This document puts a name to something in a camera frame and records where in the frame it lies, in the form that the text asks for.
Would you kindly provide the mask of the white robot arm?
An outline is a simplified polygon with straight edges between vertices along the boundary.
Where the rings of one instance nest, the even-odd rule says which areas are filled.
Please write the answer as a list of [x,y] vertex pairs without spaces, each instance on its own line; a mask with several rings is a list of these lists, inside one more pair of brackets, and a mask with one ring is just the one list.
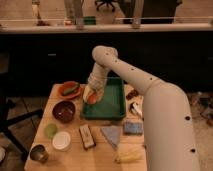
[[101,100],[111,71],[143,96],[147,171],[200,171],[185,92],[175,84],[120,60],[113,47],[96,46],[92,57],[94,66],[83,94],[85,103],[95,104]]

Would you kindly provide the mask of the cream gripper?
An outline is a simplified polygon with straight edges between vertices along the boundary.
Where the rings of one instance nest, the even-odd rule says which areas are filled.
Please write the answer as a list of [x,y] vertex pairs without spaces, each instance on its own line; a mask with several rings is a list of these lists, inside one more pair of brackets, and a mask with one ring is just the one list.
[[92,94],[96,94],[98,96],[97,102],[99,102],[103,97],[104,90],[103,89],[95,90],[90,85],[86,85],[83,93],[83,101],[87,103],[88,97]]

